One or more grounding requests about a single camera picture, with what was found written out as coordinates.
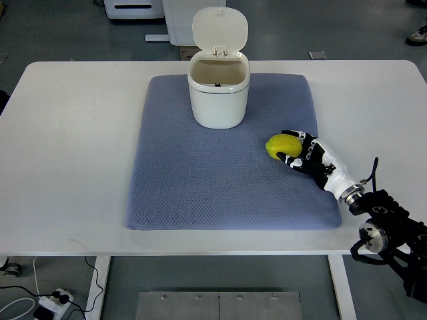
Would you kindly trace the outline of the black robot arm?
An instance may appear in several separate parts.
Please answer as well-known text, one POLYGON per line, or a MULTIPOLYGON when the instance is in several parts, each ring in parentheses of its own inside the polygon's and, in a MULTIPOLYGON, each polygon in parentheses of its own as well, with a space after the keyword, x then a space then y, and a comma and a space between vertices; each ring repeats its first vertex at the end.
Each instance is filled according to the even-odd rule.
POLYGON ((403 280, 408 297, 426 302, 426 225, 410 218, 385 190, 376 188, 375 158, 370 176, 372 191, 357 190, 346 199, 353 215, 369 214, 359 227, 360 239, 351 247, 355 261, 370 265, 389 265, 403 280))

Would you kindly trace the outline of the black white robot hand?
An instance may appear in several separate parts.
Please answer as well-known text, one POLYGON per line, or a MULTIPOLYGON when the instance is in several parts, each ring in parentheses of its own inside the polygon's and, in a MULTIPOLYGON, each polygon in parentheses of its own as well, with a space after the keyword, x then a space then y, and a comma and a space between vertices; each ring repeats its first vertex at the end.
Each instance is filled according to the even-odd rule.
POLYGON ((278 158, 291 169, 310 175, 318 187, 329 191, 340 202, 351 206, 364 194, 364 187, 350 176, 346 166, 333 156, 325 144, 303 131, 283 130, 283 134, 296 137, 302 143, 302 152, 292 157, 284 151, 278 158))

